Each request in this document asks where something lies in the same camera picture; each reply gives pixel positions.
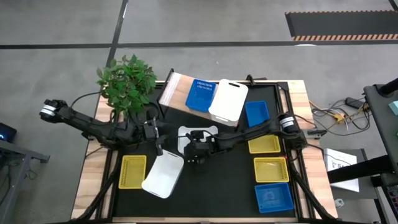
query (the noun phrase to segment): yellow tray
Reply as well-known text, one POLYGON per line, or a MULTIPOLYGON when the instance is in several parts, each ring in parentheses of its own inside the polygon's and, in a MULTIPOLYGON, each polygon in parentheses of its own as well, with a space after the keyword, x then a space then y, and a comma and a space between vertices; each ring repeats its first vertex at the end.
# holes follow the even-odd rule
POLYGON ((119 189, 141 189, 146 164, 146 156, 123 156, 119 189))
POLYGON ((258 183, 289 181, 286 160, 283 157, 254 158, 254 173, 258 183))
POLYGON ((248 144, 251 154, 280 152, 279 139, 277 136, 261 136, 248 141, 248 144))

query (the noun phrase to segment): metal stand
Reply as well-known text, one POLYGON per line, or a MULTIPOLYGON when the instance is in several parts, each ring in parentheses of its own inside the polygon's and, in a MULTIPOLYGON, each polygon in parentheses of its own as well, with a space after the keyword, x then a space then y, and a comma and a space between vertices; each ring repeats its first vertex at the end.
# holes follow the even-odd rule
POLYGON ((18 171, 17 178, 15 178, 11 183, 11 188, 3 201, 4 210, 2 211, 2 214, 0 214, 0 224, 7 224, 9 223, 9 217, 17 199, 17 193, 22 186, 26 172, 29 170, 30 160, 38 159, 41 163, 47 163, 50 156, 24 149, 6 141, 0 141, 0 151, 17 154, 16 156, 20 156, 22 158, 22 164, 18 171))
POLYGON ((329 171, 328 177, 329 182, 332 184, 375 174, 390 173, 392 171, 393 168, 389 156, 381 156, 352 166, 329 171))

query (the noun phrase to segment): black and orange floor mat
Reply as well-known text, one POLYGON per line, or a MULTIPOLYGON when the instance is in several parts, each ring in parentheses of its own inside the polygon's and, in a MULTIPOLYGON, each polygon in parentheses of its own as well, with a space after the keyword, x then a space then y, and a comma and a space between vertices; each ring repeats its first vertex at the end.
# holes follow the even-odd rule
POLYGON ((286 12, 293 40, 397 40, 398 11, 286 12))

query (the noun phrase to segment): gray floor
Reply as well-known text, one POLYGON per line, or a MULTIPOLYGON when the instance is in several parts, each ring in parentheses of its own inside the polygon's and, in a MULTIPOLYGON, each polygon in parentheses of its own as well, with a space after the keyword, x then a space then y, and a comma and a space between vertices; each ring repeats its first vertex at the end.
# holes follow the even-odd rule
MULTIPOLYGON (((0 44, 110 43, 121 0, 0 0, 0 44)), ((391 9, 387 0, 130 0, 119 42, 290 40, 287 11, 391 9)), ((0 122, 18 129, 16 144, 51 155, 48 164, 32 163, 39 177, 27 180, 13 223, 68 220, 87 141, 76 129, 39 119, 46 98, 64 99, 98 91, 97 67, 108 49, 0 50, 0 122)), ((305 80, 308 97, 319 106, 361 97, 373 83, 396 78, 398 45, 317 47, 225 47, 118 49, 116 58, 136 54, 153 66, 159 80, 170 68, 202 79, 242 79, 248 73, 268 79, 305 80)), ((96 97, 76 104, 93 115, 96 97)), ((333 121, 321 119, 325 124, 333 121)), ((385 154, 374 122, 355 137, 327 134, 322 146, 365 148, 369 158, 385 154)), ((345 133, 338 126, 336 132, 345 133)), ((349 201, 338 210, 348 221, 378 220, 372 201, 349 201)))

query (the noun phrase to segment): white plastic board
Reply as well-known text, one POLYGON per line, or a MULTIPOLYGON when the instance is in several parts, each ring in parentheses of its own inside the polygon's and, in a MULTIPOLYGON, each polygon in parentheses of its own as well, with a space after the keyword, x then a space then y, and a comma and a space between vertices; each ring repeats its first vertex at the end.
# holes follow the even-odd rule
MULTIPOLYGON (((339 152, 332 149, 325 150, 325 160, 327 171, 339 169, 342 167, 354 165, 357 163, 356 156, 339 152)), ((352 190, 359 192, 358 179, 342 181, 334 184, 330 184, 332 187, 339 187, 346 190, 352 190)))
MULTIPOLYGON (((198 131, 198 130, 206 130, 210 132, 211 134, 218 134, 218 128, 216 126, 211 126, 210 128, 187 128, 185 126, 181 126, 178 129, 178 136, 184 136, 187 133, 191 133, 191 131, 198 131)), ((206 137, 210 136, 208 133, 203 133, 203 139, 200 139, 201 142, 206 141, 206 137)), ((184 155, 184 147, 187 146, 187 144, 190 142, 190 140, 187 137, 180 137, 178 138, 178 151, 181 152, 181 154, 184 155)))
POLYGON ((227 79, 220 80, 209 113, 213 120, 233 126, 241 116, 249 88, 227 79))
POLYGON ((168 198, 178 181, 184 159, 169 151, 156 157, 147 178, 142 182, 142 189, 160 198, 168 198))

